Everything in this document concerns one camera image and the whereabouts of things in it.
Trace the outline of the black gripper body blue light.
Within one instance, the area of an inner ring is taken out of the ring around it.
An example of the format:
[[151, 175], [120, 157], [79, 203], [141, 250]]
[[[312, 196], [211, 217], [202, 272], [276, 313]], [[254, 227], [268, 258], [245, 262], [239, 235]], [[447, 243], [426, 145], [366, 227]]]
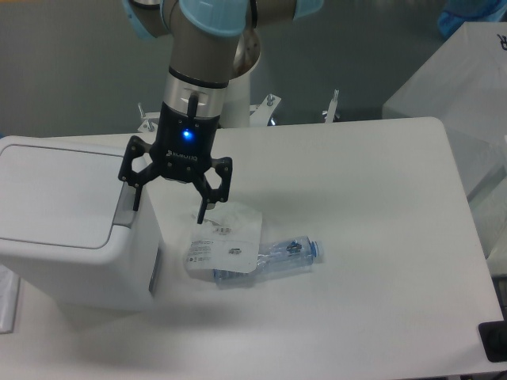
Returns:
[[155, 141], [149, 150], [148, 179], [204, 181], [204, 174], [212, 166], [211, 152], [218, 126], [218, 116], [192, 118], [163, 103]]

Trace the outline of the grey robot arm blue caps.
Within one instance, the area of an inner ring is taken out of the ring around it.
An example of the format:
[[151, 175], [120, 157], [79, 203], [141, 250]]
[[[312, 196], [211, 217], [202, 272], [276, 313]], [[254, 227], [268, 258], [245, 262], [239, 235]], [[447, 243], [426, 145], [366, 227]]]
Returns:
[[135, 189], [158, 177], [191, 183], [206, 210], [228, 200], [233, 161], [213, 158], [234, 58], [247, 29], [298, 20], [318, 12], [321, 1], [125, 1], [125, 13], [141, 36], [170, 34], [173, 49], [155, 141], [132, 136], [118, 178]]

